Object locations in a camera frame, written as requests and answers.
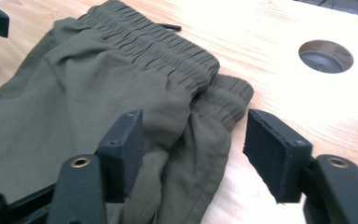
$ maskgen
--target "wooden table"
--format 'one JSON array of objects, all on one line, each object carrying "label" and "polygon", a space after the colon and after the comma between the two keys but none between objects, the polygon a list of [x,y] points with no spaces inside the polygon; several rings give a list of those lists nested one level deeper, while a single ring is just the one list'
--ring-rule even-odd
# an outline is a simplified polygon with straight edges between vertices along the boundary
[{"label": "wooden table", "polygon": [[[104,0],[0,0],[10,17],[0,37],[0,86],[56,20],[78,17]],[[155,22],[181,25],[179,35],[210,51],[220,72],[255,88],[250,108],[275,114],[309,139],[313,156],[335,154],[358,164],[358,16],[292,1],[125,0]],[[314,71],[300,46],[334,41],[348,49],[353,67],[341,74]],[[203,223],[304,223],[300,204],[277,205],[241,153],[246,118],[232,133],[225,178]]]}]

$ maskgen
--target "pant leg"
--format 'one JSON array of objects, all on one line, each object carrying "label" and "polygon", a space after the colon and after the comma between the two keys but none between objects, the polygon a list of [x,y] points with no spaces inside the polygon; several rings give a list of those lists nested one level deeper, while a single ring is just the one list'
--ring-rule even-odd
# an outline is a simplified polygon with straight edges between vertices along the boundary
[{"label": "pant leg", "polygon": [[191,114],[173,146],[154,223],[200,223],[223,178],[234,124],[253,96],[245,81],[216,75],[191,103]]},{"label": "pant leg", "polygon": [[54,183],[66,159],[93,153],[119,115],[142,108],[144,164],[132,203],[114,215],[147,223],[191,99],[218,67],[205,50],[118,1],[56,22],[0,89],[0,192],[13,202]]}]

